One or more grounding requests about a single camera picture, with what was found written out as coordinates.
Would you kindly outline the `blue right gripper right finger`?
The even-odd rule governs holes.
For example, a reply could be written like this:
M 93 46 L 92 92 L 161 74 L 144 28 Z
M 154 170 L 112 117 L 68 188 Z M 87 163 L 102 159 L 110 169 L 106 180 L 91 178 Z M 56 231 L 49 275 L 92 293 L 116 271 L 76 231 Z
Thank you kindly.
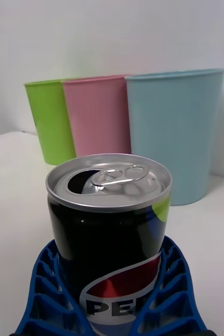
M 215 335 L 207 329 L 197 309 L 188 263 L 167 236 L 161 257 L 155 288 L 133 322 L 129 335 Z

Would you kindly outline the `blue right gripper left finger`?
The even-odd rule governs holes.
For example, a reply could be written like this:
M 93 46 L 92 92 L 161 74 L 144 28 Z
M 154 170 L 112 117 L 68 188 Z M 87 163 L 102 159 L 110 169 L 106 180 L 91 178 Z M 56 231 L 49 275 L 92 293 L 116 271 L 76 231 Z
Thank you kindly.
M 50 241 L 33 267 L 27 305 L 13 335 L 94 335 L 59 276 L 58 249 Z

